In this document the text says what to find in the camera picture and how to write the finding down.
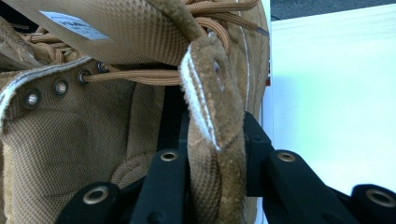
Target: lace loop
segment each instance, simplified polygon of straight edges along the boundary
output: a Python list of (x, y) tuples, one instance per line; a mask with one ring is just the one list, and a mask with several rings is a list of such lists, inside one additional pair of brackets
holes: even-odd
[[(247, 21), (237, 16), (231, 11), (246, 11), (257, 6), (259, 0), (251, 0), (245, 3), (224, 3), (218, 0), (184, 0), (187, 8), (201, 26), (202, 33), (205, 35), (214, 32), (229, 56), (231, 54), (231, 39), (226, 30), (227, 22), (239, 25), (249, 31), (258, 32), (268, 36), (268, 32), (259, 27), (257, 24)], [(105, 75), (93, 75), (84, 77), (87, 82), (104, 81), (116, 78), (124, 78), (136, 82), (141, 82), (154, 86), (174, 86), (180, 84), (179, 73), (176, 70), (130, 70), (120, 71), (119, 69), (106, 64), (110, 73)]]
[(20, 36), (25, 42), (39, 46), (48, 53), (50, 62), (46, 63), (65, 63), (64, 52), (67, 52), (70, 47), (57, 36), (48, 33), (43, 27), (39, 26), (33, 34), (20, 34)]

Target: boot tongue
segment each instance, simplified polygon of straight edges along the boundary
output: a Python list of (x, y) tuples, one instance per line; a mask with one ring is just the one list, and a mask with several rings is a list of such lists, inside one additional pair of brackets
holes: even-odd
[(179, 0), (4, 2), (103, 63), (179, 65), (190, 42), (201, 35)]

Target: white label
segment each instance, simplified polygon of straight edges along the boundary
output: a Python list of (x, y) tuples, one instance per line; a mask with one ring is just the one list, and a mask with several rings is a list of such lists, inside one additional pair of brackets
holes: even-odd
[(76, 34), (82, 35), (89, 39), (108, 39), (108, 36), (100, 33), (91, 27), (87, 22), (82, 21), (77, 17), (64, 15), (57, 12), (40, 11), (50, 20), (60, 24), (62, 27), (72, 31)]

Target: metal eyelet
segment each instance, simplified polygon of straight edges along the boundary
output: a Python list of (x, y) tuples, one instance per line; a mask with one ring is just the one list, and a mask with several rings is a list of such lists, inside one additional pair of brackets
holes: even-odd
[[(100, 196), (99, 197), (93, 197), (92, 195), (94, 193), (99, 193)], [(85, 195), (84, 198), (82, 199), (82, 201), (86, 204), (96, 204), (99, 203), (101, 201), (103, 201), (109, 194), (108, 191), (108, 187), (106, 186), (99, 186), (96, 187), (94, 189), (91, 189), (90, 191), (88, 191)]]
[(296, 158), (288, 152), (280, 152), (277, 154), (277, 157), (280, 160), (286, 161), (286, 162), (292, 162), (292, 161), (296, 160)]
[(97, 63), (97, 68), (99, 73), (108, 73), (108, 68), (105, 66), (104, 63)]
[(26, 92), (23, 106), (28, 110), (33, 110), (38, 107), (41, 100), (41, 92), (38, 89), (31, 89)]
[(224, 75), (222, 74), (221, 68), (217, 62), (213, 62), (213, 68), (215, 70), (216, 80), (218, 81), (219, 88), (224, 91)]
[(53, 85), (53, 89), (55, 91), (56, 96), (64, 97), (68, 91), (68, 84), (64, 79), (58, 79), (55, 81)]
[(367, 189), (366, 196), (376, 204), (379, 204), (384, 207), (396, 207), (396, 200), (388, 195), (386, 192), (383, 192), (379, 189)]
[(163, 161), (175, 161), (177, 159), (176, 152), (165, 152), (161, 155), (161, 160)]
[(91, 75), (91, 72), (88, 71), (87, 69), (83, 69), (83, 70), (79, 71), (78, 75), (77, 75), (78, 83), (83, 86), (86, 86), (89, 82), (84, 80), (84, 76), (90, 76), (90, 75)]

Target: stitching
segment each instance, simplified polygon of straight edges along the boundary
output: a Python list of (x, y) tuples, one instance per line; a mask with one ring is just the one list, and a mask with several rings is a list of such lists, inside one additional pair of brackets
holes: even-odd
[[(120, 165), (117, 166), (117, 168), (111, 174), (111, 177), (110, 177), (111, 182), (115, 183), (116, 182), (115, 179), (119, 179), (120, 181), (117, 182), (117, 185), (120, 184), (124, 180), (125, 176), (127, 176), (129, 173), (133, 172), (136, 168), (141, 166), (141, 164), (135, 164), (135, 163), (133, 163), (130, 166), (131, 162), (133, 162), (138, 157), (147, 157), (149, 154), (152, 154), (152, 156), (154, 157), (155, 151), (142, 152), (142, 153), (133, 155), (131, 158), (128, 158), (125, 161), (123, 161)], [(128, 169), (120, 170), (121, 167), (125, 167), (125, 166)]]
[(191, 57), (191, 46), (189, 46), (187, 53), (181, 61), (180, 74), (196, 126), (201, 131), (204, 138), (212, 142), (216, 150), (220, 150), (214, 131), (214, 124), (209, 109), (207, 108), (203, 84), (197, 74), (194, 61)]
[[(238, 11), (238, 14), (240, 17), (242, 17), (242, 12)], [(242, 37), (244, 38), (244, 44), (245, 44), (245, 52), (247, 55), (247, 102), (245, 105), (245, 110), (248, 110), (248, 96), (250, 94), (250, 59), (249, 59), (249, 54), (248, 54), (248, 43), (247, 43), (247, 39), (246, 39), (246, 34), (245, 31), (242, 27), (239, 27), (239, 29), (242, 32)]]
[(200, 143), (201, 143), (201, 140), (197, 139), (197, 140), (191, 142), (190, 145), (195, 146), (195, 145), (200, 144)]
[[(259, 11), (259, 15), (260, 15), (260, 25), (261, 25), (261, 27), (263, 27), (262, 13), (261, 13), (259, 7), (256, 7), (256, 8), (257, 8), (257, 10)], [(264, 52), (264, 36), (262, 36), (262, 53), (261, 53), (261, 56), (260, 56), (260, 62), (261, 62), (261, 63), (262, 63), (262, 55), (263, 55), (263, 52)], [(260, 78), (261, 78), (261, 77), (262, 77), (262, 65), (260, 64), (260, 66), (259, 66), (259, 79), (258, 79), (258, 81), (257, 81), (255, 102), (257, 101), (257, 92), (259, 92)], [(256, 110), (256, 104), (253, 104), (253, 111), (255, 111), (255, 110)]]

